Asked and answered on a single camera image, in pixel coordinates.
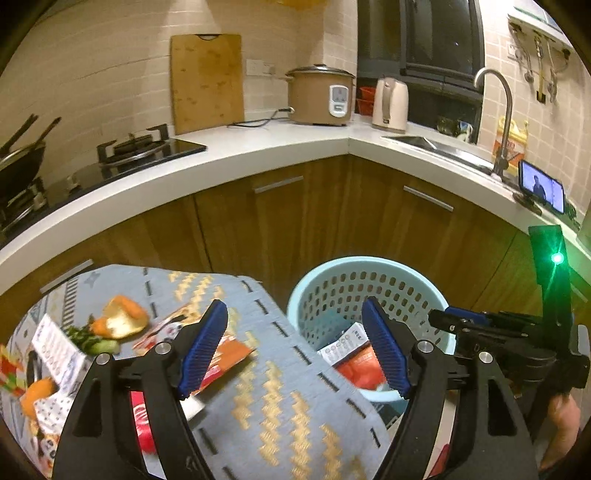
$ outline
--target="human hand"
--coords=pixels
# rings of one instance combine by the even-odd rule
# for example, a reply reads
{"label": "human hand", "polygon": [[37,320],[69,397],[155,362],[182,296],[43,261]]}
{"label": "human hand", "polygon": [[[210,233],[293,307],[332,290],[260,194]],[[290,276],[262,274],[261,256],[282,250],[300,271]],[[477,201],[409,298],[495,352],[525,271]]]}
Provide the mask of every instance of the human hand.
{"label": "human hand", "polygon": [[548,404],[548,418],[557,431],[542,458],[541,471],[555,465],[573,447],[579,434],[581,410],[572,395],[556,395]]}

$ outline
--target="cabinet door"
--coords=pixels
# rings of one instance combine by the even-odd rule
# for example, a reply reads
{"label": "cabinet door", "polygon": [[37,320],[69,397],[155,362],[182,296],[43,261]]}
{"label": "cabinet door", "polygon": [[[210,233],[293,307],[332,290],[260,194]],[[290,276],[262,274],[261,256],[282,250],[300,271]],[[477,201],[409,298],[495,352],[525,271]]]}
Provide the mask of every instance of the cabinet door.
{"label": "cabinet door", "polygon": [[91,268],[110,264],[209,272],[211,267],[191,196],[167,203],[121,222],[28,274],[0,296],[0,342],[41,299],[39,289],[86,260]]}
{"label": "cabinet door", "polygon": [[403,0],[407,74],[465,82],[484,66],[484,39],[474,0]]}
{"label": "cabinet door", "polygon": [[577,324],[591,333],[591,286],[572,268],[570,270],[570,304]]}
{"label": "cabinet door", "polygon": [[517,232],[495,275],[475,303],[474,310],[542,314],[542,292],[536,283],[534,256],[528,235]]}
{"label": "cabinet door", "polygon": [[423,180],[403,186],[391,255],[425,275],[450,305],[470,308],[505,256],[515,228]]}
{"label": "cabinet door", "polygon": [[403,187],[412,177],[385,165],[349,156],[335,255],[393,258],[389,243],[402,214]]}
{"label": "cabinet door", "polygon": [[298,281],[333,258],[344,163],[325,158],[196,193],[213,271],[261,281],[284,309]]}
{"label": "cabinet door", "polygon": [[429,278],[451,305],[470,308],[501,263],[515,231],[453,193],[354,157],[337,252],[403,263]]}

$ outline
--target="bottle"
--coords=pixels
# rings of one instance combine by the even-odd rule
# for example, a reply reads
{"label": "bottle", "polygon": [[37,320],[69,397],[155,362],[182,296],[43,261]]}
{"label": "bottle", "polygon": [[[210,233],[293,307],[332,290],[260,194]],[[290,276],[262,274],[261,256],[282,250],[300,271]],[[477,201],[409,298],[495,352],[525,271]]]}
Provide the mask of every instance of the bottle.
{"label": "bottle", "polygon": [[[517,127],[517,122],[511,120],[511,128],[509,129],[509,141],[507,142],[507,159],[509,160],[509,167],[507,171],[517,176],[519,161],[525,159],[525,153],[527,151],[527,120],[524,121],[523,129]],[[499,124],[496,127],[496,140],[495,145],[492,147],[492,160],[495,161],[496,153],[501,147],[501,141],[503,139],[503,129],[505,128],[505,116],[499,118]]]}

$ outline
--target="wall tile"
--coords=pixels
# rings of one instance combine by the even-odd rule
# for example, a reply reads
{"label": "wall tile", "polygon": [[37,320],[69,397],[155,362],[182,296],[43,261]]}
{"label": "wall tile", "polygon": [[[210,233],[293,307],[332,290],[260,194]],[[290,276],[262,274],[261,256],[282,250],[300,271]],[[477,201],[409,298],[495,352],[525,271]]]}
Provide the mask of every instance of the wall tile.
{"label": "wall tile", "polygon": [[40,119],[17,146],[54,116],[41,176],[46,184],[84,163],[105,141],[171,123],[170,37],[239,33],[243,58],[275,64],[277,78],[244,78],[246,115],[287,104],[283,74],[332,64],[356,72],[357,1],[326,0],[304,11],[271,0],[61,0],[25,37],[0,77],[0,138],[35,112]]}
{"label": "wall tile", "polygon": [[[545,105],[537,102],[535,90],[538,88],[539,66],[533,39],[520,36],[531,57],[533,85],[524,79],[525,62],[520,66],[517,61],[508,58],[507,45],[516,44],[509,32],[506,17],[511,5],[512,0],[480,0],[485,63],[507,77],[514,96],[514,119],[519,122],[518,126],[523,127],[523,120],[527,119],[529,122],[527,158],[548,173],[556,175],[564,183],[565,191],[571,195],[576,207],[584,211],[591,198],[591,156],[588,154],[591,146],[591,76],[574,53],[567,70],[558,76],[556,103],[549,102],[549,95]],[[563,64],[564,59],[560,52],[553,51],[552,56],[556,65]],[[549,68],[546,51],[546,79],[550,78]],[[484,97],[483,114],[486,116],[483,116],[480,126],[478,143],[488,149],[492,123],[488,116],[495,115],[498,119],[504,115],[505,99],[502,92],[489,88],[488,85]]]}

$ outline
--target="wall outlet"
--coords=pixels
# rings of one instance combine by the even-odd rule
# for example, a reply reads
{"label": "wall outlet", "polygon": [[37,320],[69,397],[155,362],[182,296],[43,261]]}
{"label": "wall outlet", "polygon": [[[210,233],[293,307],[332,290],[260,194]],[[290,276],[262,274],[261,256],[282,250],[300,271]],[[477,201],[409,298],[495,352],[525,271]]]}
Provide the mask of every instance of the wall outlet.
{"label": "wall outlet", "polygon": [[513,43],[507,44],[507,56],[511,60],[518,60],[517,55],[519,55],[519,54],[517,52],[518,52],[518,49],[515,44],[513,44]]}
{"label": "wall outlet", "polygon": [[275,65],[273,65],[272,63],[267,63],[265,62],[263,64],[263,75],[265,76],[271,76],[271,75],[275,75]]}
{"label": "wall outlet", "polygon": [[251,76],[263,75],[265,62],[262,60],[246,60],[246,74]]}
{"label": "wall outlet", "polygon": [[253,77],[270,77],[275,73],[275,65],[262,60],[246,60],[246,75]]}

